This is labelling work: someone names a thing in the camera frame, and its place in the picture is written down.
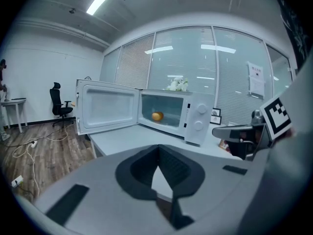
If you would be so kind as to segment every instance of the person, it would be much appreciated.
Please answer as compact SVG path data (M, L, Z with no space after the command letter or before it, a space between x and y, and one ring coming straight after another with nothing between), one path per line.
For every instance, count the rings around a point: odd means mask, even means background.
M2 85L2 71L3 71L3 69L5 69L5 68L6 68L5 60L2 59L1 62L0 62L0 91L7 92L6 86L5 86L5 85ZM2 118L1 101L0 101L0 133L1 133L2 141L5 141L5 140L7 140L8 138L10 138L10 135L5 132L4 127L3 127L3 118Z

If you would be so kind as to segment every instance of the black office chair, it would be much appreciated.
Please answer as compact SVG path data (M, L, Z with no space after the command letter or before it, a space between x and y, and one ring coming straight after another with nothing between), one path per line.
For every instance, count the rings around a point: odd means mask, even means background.
M68 103L70 103L71 101L65 101L66 107L61 107L64 104L61 104L60 91L59 91L60 87L61 85L59 83L54 82L53 88L50 89L50 95L51 95L51 99L53 103L52 112L56 116L59 115L59 118L62 117L62 119L53 123L52 125L53 127L56 123L59 123L59 122L63 122L63 125L65 121L74 123L72 120L66 119L67 114L72 112L73 110L73 108L67 106Z

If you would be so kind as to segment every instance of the open microwave door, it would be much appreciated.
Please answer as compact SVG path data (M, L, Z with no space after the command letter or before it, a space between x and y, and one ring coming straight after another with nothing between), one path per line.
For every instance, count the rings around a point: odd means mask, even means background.
M79 135L137 124L139 90L111 83L76 81L76 122Z

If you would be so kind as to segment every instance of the microwave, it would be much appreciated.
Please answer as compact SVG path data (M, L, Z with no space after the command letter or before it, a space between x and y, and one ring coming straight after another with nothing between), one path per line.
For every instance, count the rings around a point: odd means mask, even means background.
M139 90L100 81L76 81L79 135L143 124L184 137L187 142L202 144L213 104L211 94Z

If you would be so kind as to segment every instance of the microwave knob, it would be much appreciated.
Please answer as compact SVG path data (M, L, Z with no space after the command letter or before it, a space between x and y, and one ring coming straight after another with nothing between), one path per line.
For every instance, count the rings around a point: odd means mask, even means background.
M200 130L202 130L202 128L203 128L203 124L202 124L201 121L197 121L197 122L195 122L194 127L195 127L195 129L196 129L197 131L200 131Z
M199 113L204 114L206 113L206 106L204 104L201 104L198 106L197 110Z

